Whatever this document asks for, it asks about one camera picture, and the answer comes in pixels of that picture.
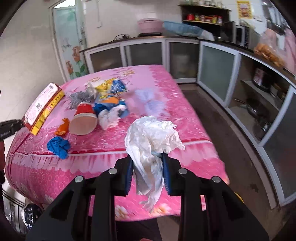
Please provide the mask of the white plastic bag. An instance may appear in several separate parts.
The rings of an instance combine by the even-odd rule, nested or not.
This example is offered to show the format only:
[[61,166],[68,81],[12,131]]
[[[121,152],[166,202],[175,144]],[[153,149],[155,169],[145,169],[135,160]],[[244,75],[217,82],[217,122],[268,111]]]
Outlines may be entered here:
[[177,125],[153,115],[141,117],[128,128],[125,147],[133,160],[136,192],[147,197],[141,205],[152,212],[164,187],[162,154],[185,149]]

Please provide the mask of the orange wrapper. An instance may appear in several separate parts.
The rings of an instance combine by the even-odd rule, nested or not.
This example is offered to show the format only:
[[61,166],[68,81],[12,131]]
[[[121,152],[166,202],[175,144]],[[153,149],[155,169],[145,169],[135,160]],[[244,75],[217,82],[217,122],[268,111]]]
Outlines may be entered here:
[[56,129],[55,135],[56,136],[64,136],[69,131],[69,124],[70,121],[68,118],[62,119],[62,124]]

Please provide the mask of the white tissue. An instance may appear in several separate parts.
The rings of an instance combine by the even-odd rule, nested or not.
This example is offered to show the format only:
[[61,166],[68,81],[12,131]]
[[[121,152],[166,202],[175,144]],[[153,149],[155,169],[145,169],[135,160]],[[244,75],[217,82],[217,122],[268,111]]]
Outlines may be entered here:
[[124,105],[117,105],[111,110],[104,109],[98,114],[98,122],[103,130],[114,128],[118,125],[120,112],[124,112],[126,107]]

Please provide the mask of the red paper noodle cup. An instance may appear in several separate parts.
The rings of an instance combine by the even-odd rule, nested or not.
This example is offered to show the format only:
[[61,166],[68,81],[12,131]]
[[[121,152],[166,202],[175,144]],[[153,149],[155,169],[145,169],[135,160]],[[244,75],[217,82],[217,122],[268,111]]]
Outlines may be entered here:
[[91,104],[81,102],[78,104],[73,120],[69,123],[69,132],[74,135],[87,135],[91,133],[98,124],[98,118]]

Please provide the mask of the white kitchen cabinet run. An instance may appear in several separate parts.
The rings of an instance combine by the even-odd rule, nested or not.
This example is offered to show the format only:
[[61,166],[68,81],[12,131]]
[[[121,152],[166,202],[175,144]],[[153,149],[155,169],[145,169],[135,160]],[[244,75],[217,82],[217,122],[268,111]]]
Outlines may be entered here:
[[295,200],[295,80],[241,48],[197,39],[132,38],[82,51],[90,73],[161,64],[179,84],[195,83],[232,117],[261,157],[271,206]]

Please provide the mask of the red yellow flat box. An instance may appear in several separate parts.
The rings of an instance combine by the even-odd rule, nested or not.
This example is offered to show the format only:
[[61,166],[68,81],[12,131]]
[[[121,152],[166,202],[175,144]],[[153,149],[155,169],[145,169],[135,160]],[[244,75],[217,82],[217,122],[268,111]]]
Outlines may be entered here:
[[31,134],[37,135],[46,118],[64,97],[62,88],[51,82],[30,105],[22,121]]

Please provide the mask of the pink floral tablecloth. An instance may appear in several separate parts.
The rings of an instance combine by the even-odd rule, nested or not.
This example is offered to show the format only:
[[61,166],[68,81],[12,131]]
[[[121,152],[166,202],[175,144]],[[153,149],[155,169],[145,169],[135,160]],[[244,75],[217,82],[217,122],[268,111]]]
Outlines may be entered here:
[[66,159],[60,159],[47,149],[48,141],[54,137],[62,120],[72,119],[75,114],[69,109],[70,94],[83,90],[92,80],[111,78],[119,78],[129,91],[152,89],[155,97],[165,104],[160,119],[177,125],[185,145],[184,150],[170,152],[170,157],[178,159],[183,167],[199,177],[219,176],[229,182],[224,163],[210,137],[171,75],[161,65],[140,65],[100,71],[62,85],[65,96],[47,117],[39,133],[33,135],[27,128],[22,128],[10,146],[5,173],[8,183],[17,192],[36,204],[50,204],[74,177],[96,177],[126,156],[128,127],[144,115],[130,99],[126,100],[129,115],[114,128],[103,130],[98,126],[84,136],[68,133],[65,139],[70,143],[70,151]]

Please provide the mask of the blue orange snack bag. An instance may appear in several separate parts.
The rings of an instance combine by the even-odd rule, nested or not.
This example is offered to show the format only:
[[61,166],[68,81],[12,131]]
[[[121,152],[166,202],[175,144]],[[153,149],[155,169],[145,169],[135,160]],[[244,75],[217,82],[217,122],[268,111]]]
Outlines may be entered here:
[[114,95],[108,95],[107,98],[99,98],[97,97],[94,101],[93,110],[96,116],[99,115],[100,112],[103,110],[110,111],[112,108],[122,105],[124,107],[124,110],[120,110],[118,113],[118,116],[120,118],[124,118],[130,114],[125,100],[119,99],[118,97],[115,97]]

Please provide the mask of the grey mesh cloth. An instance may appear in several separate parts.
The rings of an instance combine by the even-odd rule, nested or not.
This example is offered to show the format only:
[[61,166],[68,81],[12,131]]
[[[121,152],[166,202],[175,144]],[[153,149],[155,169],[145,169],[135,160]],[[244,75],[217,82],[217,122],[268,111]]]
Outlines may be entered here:
[[86,89],[85,91],[79,91],[70,94],[70,104],[69,109],[76,109],[77,106],[83,102],[91,103],[96,98],[96,93],[91,89]]

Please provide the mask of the blue yellow snack bag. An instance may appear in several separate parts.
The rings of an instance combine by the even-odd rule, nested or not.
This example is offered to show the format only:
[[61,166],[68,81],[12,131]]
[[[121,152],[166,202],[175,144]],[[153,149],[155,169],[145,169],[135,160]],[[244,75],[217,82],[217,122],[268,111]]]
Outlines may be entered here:
[[104,80],[95,89],[100,95],[121,94],[127,91],[124,83],[118,78]]

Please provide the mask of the floral glass door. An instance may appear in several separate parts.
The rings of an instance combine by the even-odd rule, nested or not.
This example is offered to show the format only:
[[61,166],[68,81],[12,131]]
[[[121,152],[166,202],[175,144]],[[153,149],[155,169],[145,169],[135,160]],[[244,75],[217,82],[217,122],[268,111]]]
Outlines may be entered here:
[[66,81],[88,74],[82,1],[58,1],[51,7],[55,46]]

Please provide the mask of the blue folded cloth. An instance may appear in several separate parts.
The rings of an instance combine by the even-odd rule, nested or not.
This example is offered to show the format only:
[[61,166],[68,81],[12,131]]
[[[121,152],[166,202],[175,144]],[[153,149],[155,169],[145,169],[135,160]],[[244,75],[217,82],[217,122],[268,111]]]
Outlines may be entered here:
[[170,21],[164,21],[163,28],[166,31],[174,33],[176,35],[183,36],[183,37],[192,37],[192,38],[200,37],[204,31],[202,28],[197,26],[170,22]]

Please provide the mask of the pink plastic basin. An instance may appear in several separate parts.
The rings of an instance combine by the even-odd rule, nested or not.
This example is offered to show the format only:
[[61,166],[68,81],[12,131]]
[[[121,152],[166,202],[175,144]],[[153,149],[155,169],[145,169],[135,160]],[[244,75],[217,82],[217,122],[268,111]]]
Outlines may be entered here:
[[140,33],[161,33],[163,21],[155,18],[141,19],[137,22]]

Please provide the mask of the bag of oranges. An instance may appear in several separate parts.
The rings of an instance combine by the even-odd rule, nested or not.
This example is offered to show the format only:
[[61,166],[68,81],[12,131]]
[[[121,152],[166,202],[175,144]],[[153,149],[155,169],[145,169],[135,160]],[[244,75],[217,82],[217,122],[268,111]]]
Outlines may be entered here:
[[283,58],[281,58],[276,51],[274,51],[271,47],[267,44],[258,43],[254,48],[255,54],[265,58],[268,61],[271,61],[278,67],[283,68],[285,66],[285,62]]

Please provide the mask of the microwave oven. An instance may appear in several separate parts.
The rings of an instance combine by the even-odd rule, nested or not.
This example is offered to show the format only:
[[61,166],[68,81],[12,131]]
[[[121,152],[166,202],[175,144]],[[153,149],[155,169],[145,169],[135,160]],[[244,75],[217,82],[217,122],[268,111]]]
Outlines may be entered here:
[[236,44],[253,49],[260,40],[260,34],[253,28],[247,26],[236,26]]

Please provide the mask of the dark wooden spice shelf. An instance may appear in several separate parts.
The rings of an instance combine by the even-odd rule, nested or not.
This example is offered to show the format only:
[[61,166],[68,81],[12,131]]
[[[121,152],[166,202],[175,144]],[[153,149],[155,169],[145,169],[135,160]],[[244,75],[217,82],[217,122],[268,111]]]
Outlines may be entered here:
[[178,6],[181,9],[182,23],[200,27],[213,34],[214,37],[221,37],[222,28],[230,21],[231,10],[224,6],[219,7],[205,3],[181,2]]

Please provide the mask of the yellow wall poster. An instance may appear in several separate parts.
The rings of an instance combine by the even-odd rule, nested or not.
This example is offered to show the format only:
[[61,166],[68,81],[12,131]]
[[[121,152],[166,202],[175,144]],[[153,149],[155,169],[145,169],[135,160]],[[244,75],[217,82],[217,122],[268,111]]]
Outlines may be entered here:
[[252,19],[252,9],[250,1],[236,1],[239,19]]

